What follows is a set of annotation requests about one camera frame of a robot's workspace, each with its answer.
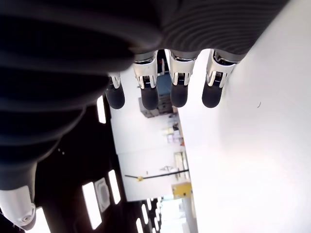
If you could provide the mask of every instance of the black ceiling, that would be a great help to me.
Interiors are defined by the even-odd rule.
[[[97,107],[88,107],[80,123],[62,138],[58,148],[47,159],[38,164],[35,203],[37,207],[43,207],[51,233],[137,233],[138,217],[144,226],[141,202],[126,201],[106,100],[105,110],[107,123],[101,124]],[[108,172],[112,169],[117,175],[121,201],[115,205],[110,191],[111,205],[102,214],[102,224],[93,231],[82,185],[105,177],[110,187]],[[5,233],[20,232],[2,216],[0,229]]]

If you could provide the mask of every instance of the black fingertip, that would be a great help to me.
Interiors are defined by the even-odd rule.
[[[222,88],[218,86],[209,86],[206,82],[204,82],[204,89],[202,94],[202,102],[207,108],[216,107],[222,96]]]
[[[159,104],[157,87],[141,89],[142,104],[147,110],[154,110]]]
[[[171,86],[171,102],[172,105],[180,108],[187,103],[188,99],[188,85],[174,85]]]
[[[111,85],[111,87],[106,90],[106,97],[110,107],[114,109],[122,108],[125,103],[122,84],[120,84],[119,88],[117,89],[115,89],[113,85]]]

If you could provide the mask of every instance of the black pole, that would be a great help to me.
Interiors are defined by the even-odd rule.
[[[182,171],[175,171],[175,172],[166,173],[166,174],[161,174],[161,175],[156,175],[156,176],[142,177],[142,178],[145,180],[145,179],[156,178],[156,177],[161,177],[161,176],[175,175],[175,174],[179,174],[179,173],[187,172],[187,171],[189,171],[189,169],[182,170]],[[125,175],[125,176],[126,176],[126,177],[131,177],[131,178],[136,178],[136,179],[139,178],[138,176],[130,176],[130,175]]]

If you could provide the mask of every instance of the white surface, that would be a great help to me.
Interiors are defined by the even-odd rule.
[[[137,226],[137,231],[138,231],[138,233],[144,233],[144,231],[142,230],[142,225],[141,225],[141,220],[140,220],[140,218],[137,219],[137,221],[136,221],[136,226]]]
[[[111,170],[108,172],[109,176],[109,181],[112,189],[112,195],[113,195],[113,200],[115,201],[115,204],[118,204],[119,201],[121,200],[119,188],[118,188],[118,183],[117,183],[117,178],[116,178],[116,173],[114,170]]]
[[[174,166],[174,148],[160,148],[118,154],[123,185],[128,201],[146,200],[154,196],[169,195],[172,192],[172,184],[176,183],[175,176],[163,176],[145,179],[138,182],[131,176],[154,176],[168,173],[160,170],[164,166]]]
[[[96,229],[102,223],[101,213],[99,212],[95,188],[93,182],[82,186],[84,200],[92,229]]]
[[[311,232],[310,12],[287,5],[214,109],[201,101],[208,50],[196,61],[179,114],[200,233]]]
[[[98,120],[100,123],[106,123],[106,115],[105,115],[105,108],[104,108],[104,100],[103,96],[100,96],[97,99],[97,112],[98,112]]]
[[[35,225],[31,230],[26,231],[26,233],[51,233],[42,207],[38,207],[35,213]]]
[[[142,204],[141,211],[142,211],[142,215],[144,217],[145,224],[147,225],[148,224],[148,215],[147,215],[147,210],[146,210],[145,204]]]
[[[119,157],[123,185],[128,201],[172,194],[175,176],[145,179],[138,182],[125,175],[148,177],[168,173],[165,166],[174,167],[174,153],[182,151],[179,143],[168,144],[163,129],[172,126],[169,115],[146,118],[139,108],[141,97],[132,67],[121,72],[125,104],[111,110],[111,124],[116,153]]]

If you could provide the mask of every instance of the fluorescent light panel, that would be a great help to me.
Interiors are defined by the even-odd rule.
[[[136,221],[136,226],[137,226],[137,231],[138,231],[138,233],[144,233],[144,231],[142,230],[140,218],[137,219],[137,221]]]
[[[155,210],[155,215],[156,215],[157,221],[159,222],[160,221],[160,215],[159,215],[159,210],[158,209]]]
[[[147,199],[148,210],[151,210],[151,201],[150,198]]]
[[[93,182],[83,185],[82,191],[86,202],[88,217],[91,222],[92,229],[94,230],[102,223],[102,218],[101,213],[99,212]]]
[[[108,173],[108,175],[109,175],[110,185],[112,189],[113,199],[115,200],[115,204],[118,204],[119,201],[121,200],[121,196],[120,196],[120,192],[118,188],[116,173],[114,170],[111,170]]]
[[[157,203],[156,203],[156,208],[157,208],[157,210],[159,211],[159,213],[161,213],[160,202],[157,202]]]
[[[100,96],[97,99],[97,112],[98,112],[99,122],[105,124],[106,123],[106,115],[105,115],[103,96]]]
[[[51,233],[42,207],[37,208],[35,225],[31,230],[26,231],[26,233]]]
[[[146,210],[145,204],[143,204],[141,206],[141,210],[142,210],[142,215],[144,216],[145,224],[147,225],[148,224],[148,215],[147,215],[147,210]]]
[[[155,229],[156,229],[157,232],[159,231],[159,224],[157,222],[156,217],[155,217]]]

